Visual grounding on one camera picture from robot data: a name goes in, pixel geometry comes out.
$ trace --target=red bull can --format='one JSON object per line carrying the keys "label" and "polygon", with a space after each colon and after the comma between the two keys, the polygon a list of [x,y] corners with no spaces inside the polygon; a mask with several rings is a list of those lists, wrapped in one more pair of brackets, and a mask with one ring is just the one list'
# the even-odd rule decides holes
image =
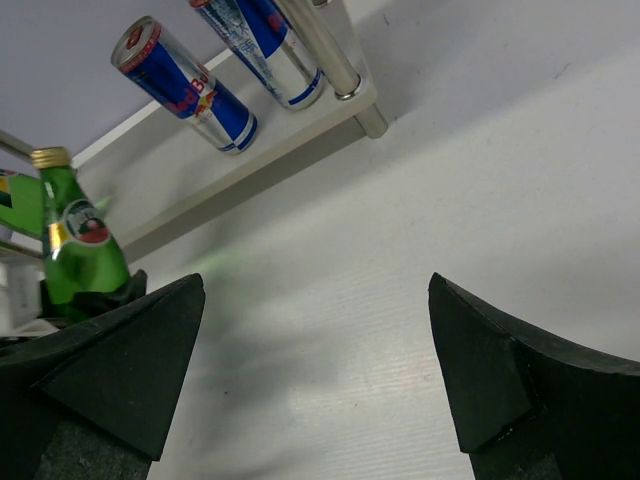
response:
{"label": "red bull can", "polygon": [[218,150],[237,154],[255,138],[256,117],[152,17],[129,27],[111,64]]}
{"label": "red bull can", "polygon": [[324,85],[322,70],[271,0],[190,0],[189,4],[283,107],[302,110],[318,99]]}

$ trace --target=can lid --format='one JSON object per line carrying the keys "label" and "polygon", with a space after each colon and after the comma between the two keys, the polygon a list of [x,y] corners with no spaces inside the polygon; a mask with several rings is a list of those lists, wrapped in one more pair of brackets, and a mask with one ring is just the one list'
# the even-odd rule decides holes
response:
{"label": "can lid", "polygon": [[111,65],[128,72],[142,62],[158,42],[162,25],[153,17],[145,16],[131,25],[116,43],[111,54]]}
{"label": "can lid", "polygon": [[41,148],[31,152],[33,166],[38,170],[51,167],[68,167],[71,165],[71,154],[64,147]]}

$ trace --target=green label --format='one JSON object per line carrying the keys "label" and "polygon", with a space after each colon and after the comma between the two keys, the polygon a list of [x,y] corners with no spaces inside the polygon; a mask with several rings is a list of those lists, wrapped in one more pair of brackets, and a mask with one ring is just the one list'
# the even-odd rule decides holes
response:
{"label": "green label", "polygon": [[100,218],[100,212],[85,199],[74,200],[62,214],[62,222],[77,243],[98,247],[111,238],[111,232]]}
{"label": "green label", "polygon": [[13,170],[5,170],[0,168],[0,205],[7,208],[13,208],[11,200],[11,187],[9,187],[9,177],[17,175]]}

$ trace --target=printed logo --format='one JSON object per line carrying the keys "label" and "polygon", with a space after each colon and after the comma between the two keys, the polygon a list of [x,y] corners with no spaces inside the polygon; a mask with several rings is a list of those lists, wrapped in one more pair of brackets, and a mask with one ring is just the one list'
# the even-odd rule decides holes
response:
{"label": "printed logo", "polygon": [[212,90],[209,85],[209,73],[201,65],[198,65],[198,68],[200,69],[200,77],[191,80],[189,86],[184,89],[184,98],[177,103],[165,104],[169,111],[179,117],[185,112],[189,112],[195,114],[197,118],[200,114],[211,109],[214,100],[216,106],[220,104],[221,99],[216,98],[218,92]]}
{"label": "printed logo", "polygon": [[282,18],[282,15],[280,15],[280,13],[278,12],[272,13],[271,15],[269,15],[269,18],[267,18],[267,21],[269,22],[269,26],[276,33],[280,33],[280,29],[282,29],[282,27],[285,26],[284,18]]}
{"label": "printed logo", "polygon": [[65,208],[62,219],[71,237],[83,245],[97,247],[111,238],[100,212],[85,199],[71,202]]}

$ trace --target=gold bottle cap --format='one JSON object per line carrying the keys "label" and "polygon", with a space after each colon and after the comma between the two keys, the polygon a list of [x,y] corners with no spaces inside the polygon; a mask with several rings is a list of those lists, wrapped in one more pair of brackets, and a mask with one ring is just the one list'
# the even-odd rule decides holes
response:
{"label": "gold bottle cap", "polygon": [[33,166],[38,170],[51,167],[68,167],[71,165],[71,154],[64,147],[41,148],[31,152]]}

